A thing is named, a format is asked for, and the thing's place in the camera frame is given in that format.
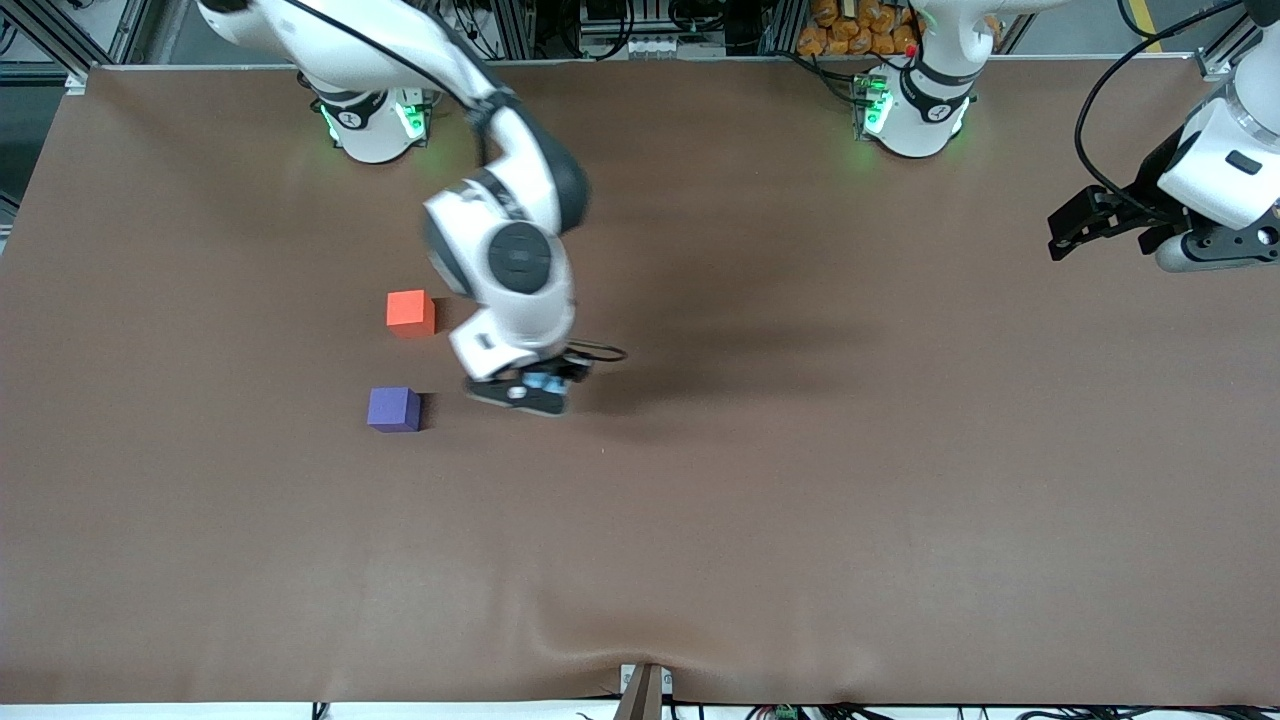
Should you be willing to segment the orange block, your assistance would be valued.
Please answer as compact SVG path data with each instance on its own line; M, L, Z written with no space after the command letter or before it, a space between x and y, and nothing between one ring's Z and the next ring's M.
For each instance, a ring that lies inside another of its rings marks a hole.
M412 340L436 333L436 305L425 290L389 292L385 327L397 338Z

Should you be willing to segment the wooden post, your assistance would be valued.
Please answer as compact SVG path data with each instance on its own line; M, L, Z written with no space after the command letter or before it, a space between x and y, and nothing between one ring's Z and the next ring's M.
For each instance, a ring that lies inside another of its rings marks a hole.
M657 664L627 664L620 669L621 698L613 720L663 720L669 673Z

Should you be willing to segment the brown table mat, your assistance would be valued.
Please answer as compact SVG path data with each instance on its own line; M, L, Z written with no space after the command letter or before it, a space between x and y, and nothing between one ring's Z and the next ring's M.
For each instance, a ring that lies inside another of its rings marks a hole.
M785 61L504 67L586 168L596 369L463 391L399 161L288 70L99 70L0 256L0 705L1280 705L1280 268L1053 263L1097 61L904 161ZM366 424L370 389L422 428Z

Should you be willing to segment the pile of orange bags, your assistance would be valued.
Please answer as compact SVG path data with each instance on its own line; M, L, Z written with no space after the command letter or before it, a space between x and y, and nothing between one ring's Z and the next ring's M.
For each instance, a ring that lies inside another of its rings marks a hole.
M908 0L809 0L800 56L911 56L927 29Z

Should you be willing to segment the aluminium frame post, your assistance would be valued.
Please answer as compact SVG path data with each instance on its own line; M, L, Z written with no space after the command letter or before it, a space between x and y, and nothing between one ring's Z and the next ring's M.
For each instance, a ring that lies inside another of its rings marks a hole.
M1196 50L1196 64L1203 81L1213 83L1233 72L1233 63L1242 55L1254 36L1254 23L1242 15L1215 41Z
M67 95L83 95L90 72L109 61L101 47L52 0L0 0L0 15L65 72Z

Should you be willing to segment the purple block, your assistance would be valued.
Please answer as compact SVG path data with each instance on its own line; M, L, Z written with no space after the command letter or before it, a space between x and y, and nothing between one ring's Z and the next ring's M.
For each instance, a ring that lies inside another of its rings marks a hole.
M366 424L381 433L413 433L422 428L422 396L410 387L370 389Z

